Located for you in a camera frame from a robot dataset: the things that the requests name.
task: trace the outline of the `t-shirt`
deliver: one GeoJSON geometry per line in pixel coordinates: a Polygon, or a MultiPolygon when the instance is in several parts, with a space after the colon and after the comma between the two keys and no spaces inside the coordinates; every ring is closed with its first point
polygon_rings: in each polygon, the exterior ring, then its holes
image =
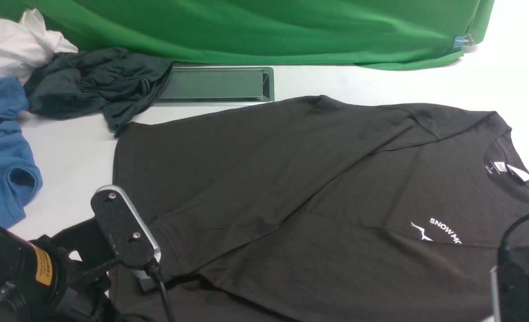
{"type": "MultiPolygon", "coordinates": [[[[529,212],[510,130],[495,112],[301,97],[130,124],[114,183],[162,247],[178,322],[477,322],[529,212]]],[[[148,283],[111,278],[126,320],[164,321],[148,283]]]]}

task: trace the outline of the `white table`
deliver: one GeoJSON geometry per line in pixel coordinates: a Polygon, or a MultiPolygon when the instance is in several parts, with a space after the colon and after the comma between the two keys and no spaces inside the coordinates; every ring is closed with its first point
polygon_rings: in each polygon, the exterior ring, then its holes
{"type": "MultiPolygon", "coordinates": [[[[277,100],[326,94],[361,105],[430,102],[496,110],[529,171],[529,0],[496,2],[486,40],[448,67],[390,72],[357,66],[274,66],[277,100]]],[[[134,121],[162,123],[227,106],[153,106],[134,121]]],[[[20,115],[44,185],[11,232],[33,239],[93,216],[90,198],[111,183],[116,140],[100,114],[68,121],[20,115]]]]}

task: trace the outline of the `binder clip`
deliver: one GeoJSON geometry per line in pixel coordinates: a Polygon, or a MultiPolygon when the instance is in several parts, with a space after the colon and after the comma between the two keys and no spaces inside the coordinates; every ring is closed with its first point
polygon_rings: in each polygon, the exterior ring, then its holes
{"type": "Polygon", "coordinates": [[[471,34],[459,35],[453,40],[453,51],[461,51],[463,47],[470,47],[474,45],[474,40],[471,34]]]}

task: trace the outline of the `black cable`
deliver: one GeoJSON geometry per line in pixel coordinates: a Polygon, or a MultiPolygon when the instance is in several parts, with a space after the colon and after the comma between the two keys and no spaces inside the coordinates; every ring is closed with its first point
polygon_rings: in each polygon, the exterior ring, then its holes
{"type": "Polygon", "coordinates": [[[151,277],[156,284],[158,284],[161,291],[161,300],[163,303],[163,309],[165,310],[165,315],[167,316],[167,322],[175,322],[175,316],[173,316],[173,310],[171,309],[171,302],[169,296],[167,296],[167,288],[163,281],[161,275],[161,267],[157,261],[153,261],[145,270],[147,275],[151,277]]]}
{"type": "Polygon", "coordinates": [[[503,258],[507,258],[507,251],[509,250],[508,239],[511,233],[514,230],[516,230],[516,228],[520,224],[526,222],[527,220],[529,220],[529,214],[519,218],[516,222],[514,222],[511,226],[509,226],[509,228],[505,231],[505,233],[503,233],[503,237],[501,238],[501,244],[499,245],[499,250],[498,250],[499,260],[503,258]]]}

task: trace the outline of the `neckline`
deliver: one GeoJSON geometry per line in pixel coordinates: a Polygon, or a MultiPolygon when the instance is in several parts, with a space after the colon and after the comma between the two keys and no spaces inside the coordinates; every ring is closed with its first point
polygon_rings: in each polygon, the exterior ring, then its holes
{"type": "MultiPolygon", "coordinates": [[[[474,181],[479,186],[479,188],[485,194],[491,196],[491,198],[493,198],[496,202],[505,200],[506,203],[512,203],[514,206],[519,208],[525,208],[525,211],[528,212],[529,203],[522,202],[506,194],[493,181],[491,181],[485,173],[483,155],[485,154],[487,147],[496,141],[496,139],[512,130],[512,128],[508,126],[498,114],[495,113],[489,116],[487,125],[489,126],[489,130],[484,131],[478,136],[477,140],[475,140],[475,143],[469,151],[469,171],[473,175],[474,181]]],[[[520,156],[513,146],[508,148],[510,153],[513,153],[517,159],[520,159],[520,156]]],[[[529,189],[529,181],[526,181],[525,185],[529,189]]]]}

